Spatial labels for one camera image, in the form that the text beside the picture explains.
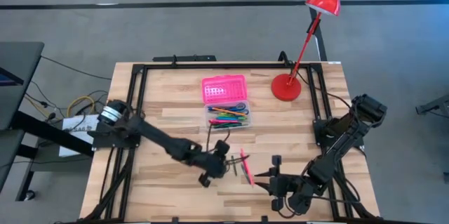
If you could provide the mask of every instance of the wooden tabletop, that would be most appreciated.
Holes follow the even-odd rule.
[[[116,64],[108,99],[126,100],[133,63]],[[308,86],[301,81],[302,92],[298,99],[293,102],[277,100],[270,84],[280,73],[288,73],[288,70],[150,70],[143,103],[145,120],[173,137],[188,138],[205,146],[208,127],[204,119],[201,79],[243,74],[248,85],[253,126],[231,131],[227,141],[230,144],[228,157],[238,157],[242,147],[250,154],[248,165],[256,174],[267,171],[272,166],[271,156],[280,154],[283,157],[281,171],[299,174],[310,159],[321,153],[315,145],[312,131],[314,112],[311,95]],[[305,70],[300,70],[300,73],[307,77]],[[328,92],[349,102],[341,64],[323,62],[323,73]],[[134,102],[137,100],[137,89]],[[317,94],[321,105],[321,94]],[[347,113],[341,101],[333,97],[329,99],[335,117]],[[226,133],[213,133],[210,145],[214,146]],[[98,203],[108,155],[109,149],[95,153],[80,217],[88,215]],[[378,215],[364,156],[350,150],[343,158],[343,164],[347,178],[360,193],[363,205]],[[239,166],[237,171],[238,176],[231,169],[224,178],[212,179],[210,187],[203,188],[198,182],[202,172],[200,169],[177,163],[161,147],[143,138],[135,155],[126,221],[171,221],[173,216],[179,217],[180,221],[258,221],[263,215],[268,216],[269,220],[286,220],[271,210],[272,197],[262,188],[248,185]],[[117,195],[116,198],[120,198],[120,191]],[[116,200],[113,216],[118,216],[118,205],[119,201]],[[340,204],[339,208],[343,216],[343,205]],[[314,199],[307,214],[288,220],[332,220],[329,202]]]

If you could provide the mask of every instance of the cable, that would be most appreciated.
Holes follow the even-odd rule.
[[[304,79],[304,77],[301,76],[301,74],[300,74],[299,71],[297,72],[297,74],[300,76],[301,80],[303,80],[303,82],[306,83],[306,85],[309,85],[309,83]],[[339,96],[337,96],[337,95],[334,95],[334,94],[332,94],[332,93],[329,93],[329,92],[327,92],[327,91],[323,91],[323,90],[321,90],[320,88],[318,88],[318,87],[316,87],[316,86],[314,86],[314,88],[315,88],[316,90],[318,90],[318,91],[324,92],[326,95],[329,95],[329,96],[331,96],[331,97],[334,97],[334,98],[339,99],[339,100],[342,101],[342,102],[343,102],[349,109],[351,108],[351,105],[349,105],[348,102],[346,102],[346,100],[344,100],[343,98],[341,98],[341,97],[339,97]]]
[[[365,158],[366,158],[366,153],[365,153],[365,150],[363,150],[360,146],[354,146],[354,148],[356,149],[356,150],[358,150]]]
[[[87,73],[87,72],[83,72],[83,71],[81,71],[81,70],[77,70],[77,69],[75,69],[75,68],[73,68],[73,67],[70,67],[70,66],[67,66],[67,65],[63,65],[61,62],[57,62],[57,61],[55,61],[55,60],[53,60],[53,59],[50,59],[50,58],[47,58],[47,57],[45,57],[45,56],[43,56],[43,55],[41,55],[41,57],[42,57],[43,59],[47,59],[47,60],[49,60],[49,61],[51,61],[51,62],[56,63],[57,65],[61,65],[61,66],[63,66],[63,67],[66,67],[67,69],[71,69],[71,70],[76,71],[76,72],[78,72],[78,73],[82,73],[82,74],[85,74],[85,75],[88,75],[88,76],[91,76],[91,77],[96,77],[96,78],[98,78],[98,79],[112,80],[112,79],[107,78],[107,77],[100,77],[100,76],[97,76],[97,75],[94,75],[94,74],[90,74],[90,73]]]
[[[38,100],[37,98],[33,98],[33,97],[31,97],[31,95],[30,94],[28,94],[28,93],[25,93],[25,95],[26,96],[28,96],[28,98],[31,98],[32,100],[34,100],[34,101],[36,101],[36,102],[38,102],[39,104],[41,104],[41,105],[43,105],[43,106],[49,106],[49,107],[53,107],[52,105],[49,105],[47,102],[44,102],[44,101],[40,101],[40,100]]]
[[[86,95],[86,96],[91,96],[91,95],[93,95],[94,93],[97,93],[97,92],[104,92],[105,94],[103,94],[103,95],[101,95],[99,98],[98,98],[98,100],[99,99],[101,99],[103,96],[105,96],[105,95],[107,95],[108,94],[108,92],[107,91],[103,91],[103,90],[96,90],[96,91],[93,91],[93,92],[91,92],[91,93],[89,93],[88,95]],[[79,103],[81,103],[82,102],[82,100],[80,100],[80,101],[77,101],[76,103],[74,103],[73,104],[73,106],[77,106]]]
[[[61,116],[64,118],[64,114],[61,111],[61,108],[59,108],[55,103],[51,102],[46,96],[45,94],[43,94],[43,91],[41,90],[41,88],[39,87],[38,84],[36,84],[36,82],[31,80],[31,83],[34,84],[37,87],[37,90],[41,93],[41,95],[43,96],[43,98],[45,98],[45,100],[47,100],[50,104],[52,104],[53,108],[59,110],[59,113],[61,114]]]
[[[360,198],[360,194],[358,193],[356,187],[351,183],[351,181],[349,181],[347,178],[344,178],[346,180],[346,183],[351,186],[352,190],[354,191],[354,193],[356,194],[356,201],[360,202],[361,198]]]
[[[93,101],[93,99],[89,96],[81,96],[81,97],[73,100],[70,103],[69,107],[67,108],[67,113],[66,113],[67,117],[70,117],[70,110],[72,109],[72,106],[74,105],[74,103],[77,101],[80,101],[80,100],[84,100],[84,99],[89,100],[92,103],[92,108],[91,108],[89,114],[91,114],[93,112],[93,109],[94,109],[93,107],[95,106],[95,101]]]
[[[40,113],[42,114],[42,116],[44,116],[46,119],[50,116],[50,114],[49,114],[47,111],[45,111],[44,109],[40,108],[38,105],[34,104],[34,102],[33,102],[30,98],[25,97],[25,99],[27,99],[28,102],[29,102],[32,106],[34,106],[34,108],[36,108],[36,110],[37,110],[38,112],[40,112]]]
[[[109,165],[111,163],[112,153],[114,153],[114,148],[111,147],[111,152],[109,152],[109,156],[107,158],[107,165],[106,165],[106,171],[105,171],[105,178],[103,178],[103,184],[101,185],[101,192],[100,192],[100,201],[103,198],[103,192],[105,191],[105,185],[106,185],[106,178],[107,178],[107,172],[109,171]]]
[[[215,148],[209,150],[209,142],[210,142],[210,131],[212,130],[212,124],[209,125],[209,131],[208,131],[208,139],[206,141],[206,152],[212,152],[215,150]],[[227,139],[229,138],[229,136],[231,135],[231,129],[227,129],[227,136],[226,138],[223,140],[223,142],[226,142]]]
[[[323,199],[327,200],[329,202],[339,202],[339,203],[350,203],[350,204],[362,204],[361,202],[355,202],[355,201],[349,201],[349,200],[342,200],[342,199],[329,199],[327,197],[321,197],[321,196],[311,196],[312,199]]]
[[[2,169],[3,167],[6,166],[10,166],[13,164],[22,164],[22,163],[33,163],[33,164],[52,164],[52,163],[65,163],[65,162],[79,162],[79,161],[85,161],[85,160],[89,160],[91,158],[83,158],[83,159],[76,159],[76,160],[66,160],[66,161],[49,161],[49,162],[29,162],[29,161],[19,161],[19,162],[12,162],[9,164],[4,164],[2,166],[0,166],[0,169]]]
[[[206,151],[207,152],[209,151],[210,130],[212,130],[212,123],[209,125],[208,139],[206,140]]]
[[[436,115],[436,116],[443,117],[443,118],[445,118],[445,119],[449,119],[449,116],[445,116],[445,115],[443,115],[443,114],[438,114],[438,113],[432,112],[432,111],[428,111],[428,113],[431,113],[431,114]]]
[[[75,125],[71,129],[64,129],[63,131],[72,132],[73,130],[75,130],[77,128],[77,126],[79,126],[83,123],[84,119],[86,119],[86,114],[83,114],[83,119],[77,125]]]
[[[100,103],[103,107],[105,106],[105,104],[103,103],[103,102],[100,102],[100,100],[105,96],[105,95],[107,95],[108,93],[105,93],[105,94],[103,94],[103,95],[101,95],[99,98],[97,98],[97,100],[94,102],[94,110],[95,110],[95,112],[96,113],[98,113],[99,114],[99,112],[97,111],[97,109],[96,109],[96,106],[95,106],[95,104],[96,103]],[[76,112],[76,114],[75,115],[80,115],[86,108],[88,108],[88,107],[90,107],[92,104],[87,104],[87,105],[85,105],[85,106],[83,106],[83,108],[81,108],[78,112]]]
[[[300,213],[295,213],[295,211],[290,208],[290,206],[287,204],[287,198],[286,197],[283,197],[283,205],[286,206],[287,210],[289,210],[289,212],[291,212],[292,215],[291,216],[285,216],[283,213],[281,213],[281,210],[278,210],[278,214],[282,218],[293,218],[293,216],[301,216]]]

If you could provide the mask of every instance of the pink plastic box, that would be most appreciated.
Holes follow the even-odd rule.
[[[204,111],[206,113],[207,128],[210,126],[209,119],[217,117],[217,114],[208,111],[209,107],[233,107],[240,103],[245,104],[246,109],[249,111],[247,119],[242,126],[231,127],[230,129],[240,129],[252,125],[245,76],[239,74],[205,78],[201,81],[201,89],[203,91],[203,101],[206,105]]]

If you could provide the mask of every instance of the black cable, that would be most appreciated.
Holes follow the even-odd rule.
[[[59,108],[55,103],[51,102],[46,96],[45,94],[43,94],[43,91],[41,90],[41,88],[39,87],[38,84],[36,84],[36,82],[31,80],[31,83],[34,84],[37,87],[37,90],[41,93],[41,95],[43,96],[43,98],[45,98],[45,100],[47,100],[55,109],[57,109],[59,111],[59,113],[61,114],[62,118],[65,118],[64,114],[61,111],[61,108]]]
[[[321,196],[311,196],[312,199],[323,199],[327,200],[329,202],[339,202],[339,203],[350,203],[350,204],[362,204],[358,201],[349,201],[349,200],[342,200],[342,199],[329,199],[327,197],[321,197]]]
[[[112,153],[114,153],[114,148],[111,147],[111,152],[109,152],[109,156],[107,158],[107,165],[106,165],[106,171],[105,171],[105,178],[103,178],[103,184],[101,185],[101,192],[100,192],[100,201],[103,198],[103,192],[105,191],[105,185],[106,185],[106,178],[107,178],[107,172],[109,171],[109,165],[111,163]]]
[[[362,150],[360,146],[359,147],[354,146],[354,147],[366,158],[365,150]]]
[[[4,164],[2,166],[0,166],[0,169],[2,169],[3,167],[6,166],[10,166],[13,164],[22,164],[22,163],[33,163],[33,164],[52,164],[52,163],[65,163],[65,162],[79,162],[79,161],[85,161],[85,160],[89,160],[91,158],[83,158],[83,159],[76,159],[76,160],[66,160],[66,161],[49,161],[49,162],[33,162],[33,161],[19,161],[19,162],[12,162],[9,164]]]
[[[293,218],[294,216],[300,216],[300,213],[295,213],[294,210],[292,210],[289,205],[287,204],[287,198],[284,197],[283,198],[283,205],[286,206],[287,210],[289,210],[289,212],[292,213],[292,215],[290,216],[285,216],[283,213],[281,213],[281,210],[278,210],[278,214],[282,217],[282,218]]]
[[[358,190],[356,189],[356,187],[347,178],[344,178],[344,179],[346,180],[346,183],[349,186],[351,186],[352,191],[356,194],[356,201],[360,202],[361,201],[360,194],[358,193]]]
[[[41,57],[42,57],[43,59],[47,59],[47,60],[49,60],[49,61],[51,61],[51,62],[54,62],[54,63],[56,63],[56,64],[58,64],[58,65],[61,65],[61,66],[63,66],[63,67],[66,67],[67,69],[71,69],[71,70],[73,70],[73,71],[76,71],[76,72],[78,72],[78,73],[82,73],[82,74],[88,75],[88,76],[90,76],[90,77],[96,77],[96,78],[98,78],[98,79],[105,79],[105,80],[112,80],[112,79],[107,78],[107,77],[100,77],[100,76],[97,76],[97,75],[94,75],[94,74],[90,74],[90,73],[87,73],[87,72],[83,72],[83,71],[81,71],[81,70],[77,70],[77,69],[75,69],[75,68],[73,68],[73,67],[64,65],[64,64],[62,64],[61,62],[57,62],[57,61],[55,61],[55,60],[53,60],[53,59],[50,59],[50,58],[47,58],[47,57],[45,57],[45,56],[43,56],[43,55],[41,55]]]
[[[46,108],[45,106],[53,107],[52,105],[49,105],[47,102],[44,102],[44,101],[38,100],[37,98],[32,97],[32,96],[31,96],[30,94],[28,94],[28,93],[26,93],[25,95],[26,95],[28,98],[31,98],[32,100],[34,100],[34,101],[38,102],[39,104],[41,104],[42,106],[44,106],[44,108]]]
[[[300,76],[301,80],[303,80],[303,82],[306,83],[306,85],[309,85],[309,83],[304,79],[304,77],[301,76],[301,74],[300,74],[299,71],[297,72],[297,74]],[[329,95],[329,96],[331,96],[331,97],[334,97],[334,98],[339,99],[339,100],[342,101],[342,102],[343,102],[349,109],[351,109],[351,105],[349,105],[348,102],[346,102],[346,100],[344,100],[343,98],[341,98],[341,97],[339,97],[339,96],[337,96],[337,95],[334,95],[334,94],[332,94],[332,93],[329,93],[329,92],[327,92],[327,91],[323,91],[323,90],[321,90],[321,88],[319,88],[319,87],[314,86],[314,88],[315,88],[316,90],[318,90],[318,91],[324,92],[326,95]]]
[[[228,128],[228,129],[227,129],[227,136],[226,136],[226,138],[223,140],[223,142],[226,142],[230,135],[231,135],[231,129]]]
[[[210,130],[212,130],[212,124],[209,125],[208,139],[206,141],[206,151],[209,151]]]
[[[436,115],[436,116],[443,117],[443,118],[445,118],[445,119],[449,119],[449,116],[445,116],[445,115],[443,115],[443,114],[438,114],[438,113],[432,112],[432,111],[428,111],[428,113],[431,113],[431,114]]]
[[[74,127],[72,127],[71,129],[64,129],[63,131],[66,132],[72,132],[73,130],[75,130],[77,128],[77,126],[81,125],[81,123],[83,123],[84,119],[86,119],[86,114],[83,114],[83,119]]]
[[[93,104],[92,104],[92,103],[89,103],[89,104],[83,106],[78,112],[76,112],[75,116],[76,116],[76,115],[81,115],[81,113],[84,112],[84,110],[86,110],[87,108],[90,108],[92,105],[93,105],[94,111],[97,112],[97,113],[99,113],[99,112],[96,110],[96,106],[95,106],[96,103],[100,103],[101,105],[104,106],[103,103],[101,103],[101,102],[99,102],[98,100],[96,100],[96,101],[93,102]]]
[[[349,189],[348,183],[341,176],[341,174],[335,173],[333,178],[335,182],[337,182],[337,184],[340,186],[342,193],[345,195],[346,199],[355,202],[357,200],[356,196],[354,196],[352,191]],[[366,210],[366,208],[362,205],[362,203],[352,204],[352,207],[354,207],[354,210],[357,212],[360,218],[376,218],[373,214],[371,214],[368,210]]]

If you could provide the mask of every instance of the concrete floor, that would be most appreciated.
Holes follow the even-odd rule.
[[[0,4],[93,4],[205,0],[0,0]],[[342,61],[351,96],[369,93],[388,106],[366,137],[368,165],[383,217],[447,223],[447,119],[417,116],[415,106],[449,93],[449,6],[344,6],[321,22],[329,60]],[[0,40],[42,41],[43,54],[80,70],[111,76],[118,61],[213,54],[219,60],[294,58],[309,26],[298,7],[0,11]],[[316,46],[305,60],[318,60]],[[33,79],[56,104],[109,82],[42,60]],[[40,97],[34,86],[29,93]],[[39,117],[27,103],[21,107]],[[33,138],[26,141],[33,143]],[[24,164],[13,166],[0,195],[1,223],[53,223],[78,217],[88,170],[39,173],[31,202],[14,202]]]

